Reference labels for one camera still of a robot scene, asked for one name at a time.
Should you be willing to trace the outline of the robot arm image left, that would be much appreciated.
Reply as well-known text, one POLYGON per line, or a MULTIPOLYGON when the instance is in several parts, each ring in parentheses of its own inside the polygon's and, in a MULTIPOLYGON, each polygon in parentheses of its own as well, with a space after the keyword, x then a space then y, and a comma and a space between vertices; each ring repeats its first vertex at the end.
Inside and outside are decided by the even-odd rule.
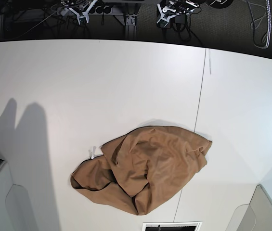
POLYGON ((85 22, 88 23, 89 12, 97 3, 98 0, 61 0, 61 4, 76 15, 78 24, 81 24, 81 21, 85 19, 85 22))

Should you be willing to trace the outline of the robot arm image right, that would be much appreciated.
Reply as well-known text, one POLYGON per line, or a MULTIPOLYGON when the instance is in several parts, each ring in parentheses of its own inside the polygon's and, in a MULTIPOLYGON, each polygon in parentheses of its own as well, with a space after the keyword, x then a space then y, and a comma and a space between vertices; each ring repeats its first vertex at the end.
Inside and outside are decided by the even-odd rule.
POLYGON ((170 20, 181 15, 190 15, 200 9, 204 0, 162 0, 157 4, 157 24, 166 27, 170 20))

